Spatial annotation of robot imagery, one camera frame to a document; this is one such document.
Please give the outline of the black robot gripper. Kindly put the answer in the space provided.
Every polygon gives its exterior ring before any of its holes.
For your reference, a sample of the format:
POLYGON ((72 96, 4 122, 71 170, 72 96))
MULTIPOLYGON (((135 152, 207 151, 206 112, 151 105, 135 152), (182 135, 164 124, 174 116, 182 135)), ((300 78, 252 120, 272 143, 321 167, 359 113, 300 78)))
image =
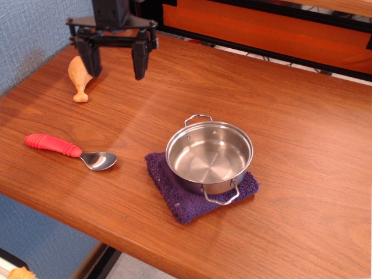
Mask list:
POLYGON ((159 46, 158 23, 132 14, 129 1, 92 1, 92 6, 92 16, 66 20, 70 40, 88 74, 97 78, 102 71, 99 47, 128 47, 132 48, 135 78, 143 79, 149 52, 159 46))

